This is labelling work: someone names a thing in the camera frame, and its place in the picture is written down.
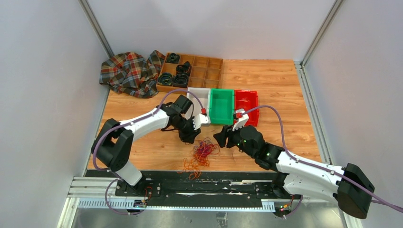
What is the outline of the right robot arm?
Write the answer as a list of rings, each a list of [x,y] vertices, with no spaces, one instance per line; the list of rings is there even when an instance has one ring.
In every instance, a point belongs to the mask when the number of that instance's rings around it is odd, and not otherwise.
[[[277,172],[271,185],[276,197],[288,194],[313,197],[336,203],[352,217],[367,217],[374,185],[357,165],[326,165],[286,152],[266,142],[253,126],[233,130],[226,125],[213,137],[221,148],[236,146],[261,168]]]

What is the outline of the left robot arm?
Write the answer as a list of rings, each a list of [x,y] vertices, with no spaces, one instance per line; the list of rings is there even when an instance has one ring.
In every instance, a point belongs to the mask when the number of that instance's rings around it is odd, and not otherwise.
[[[132,195],[141,196],[146,184],[142,181],[142,173],[129,160],[133,142],[153,131],[172,126],[178,130],[182,142],[193,144],[201,133],[201,126],[208,123],[209,118],[202,108],[201,114],[186,119],[183,115],[192,106],[190,99],[180,95],[175,102],[160,103],[141,116],[121,122],[113,118],[107,120],[92,145],[93,162],[100,160],[128,184],[127,190]]]

